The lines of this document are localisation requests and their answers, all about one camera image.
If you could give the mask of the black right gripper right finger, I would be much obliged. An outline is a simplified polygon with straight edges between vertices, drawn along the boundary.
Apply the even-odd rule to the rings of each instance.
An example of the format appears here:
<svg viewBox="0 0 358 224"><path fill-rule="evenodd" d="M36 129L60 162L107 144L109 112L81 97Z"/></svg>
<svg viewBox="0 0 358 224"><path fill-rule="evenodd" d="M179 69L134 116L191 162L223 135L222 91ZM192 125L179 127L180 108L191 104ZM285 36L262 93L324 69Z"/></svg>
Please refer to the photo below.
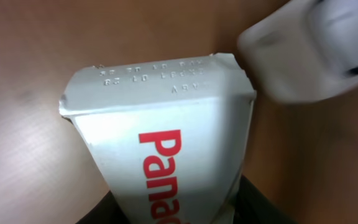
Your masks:
<svg viewBox="0 0 358 224"><path fill-rule="evenodd" d="M296 224L276 208L249 179L241 177L233 224Z"/></svg>

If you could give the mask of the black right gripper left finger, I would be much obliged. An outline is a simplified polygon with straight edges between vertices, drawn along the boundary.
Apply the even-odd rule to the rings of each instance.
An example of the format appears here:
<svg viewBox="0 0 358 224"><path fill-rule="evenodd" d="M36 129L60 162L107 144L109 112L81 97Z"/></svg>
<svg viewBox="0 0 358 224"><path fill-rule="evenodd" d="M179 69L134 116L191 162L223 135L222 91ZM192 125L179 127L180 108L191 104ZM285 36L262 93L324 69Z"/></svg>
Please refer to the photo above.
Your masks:
<svg viewBox="0 0 358 224"><path fill-rule="evenodd" d="M102 200L76 224L126 224L126 216L109 191Z"/></svg>

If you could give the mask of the white blue Panadol box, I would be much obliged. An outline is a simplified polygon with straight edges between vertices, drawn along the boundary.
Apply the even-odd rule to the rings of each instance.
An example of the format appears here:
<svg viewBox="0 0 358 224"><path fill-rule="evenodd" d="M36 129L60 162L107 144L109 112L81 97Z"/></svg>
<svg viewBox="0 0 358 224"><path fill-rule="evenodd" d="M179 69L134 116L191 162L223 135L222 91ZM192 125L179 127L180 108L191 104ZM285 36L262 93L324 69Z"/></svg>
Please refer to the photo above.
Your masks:
<svg viewBox="0 0 358 224"><path fill-rule="evenodd" d="M216 53L84 68L59 112L130 223L232 223L255 97Z"/></svg>

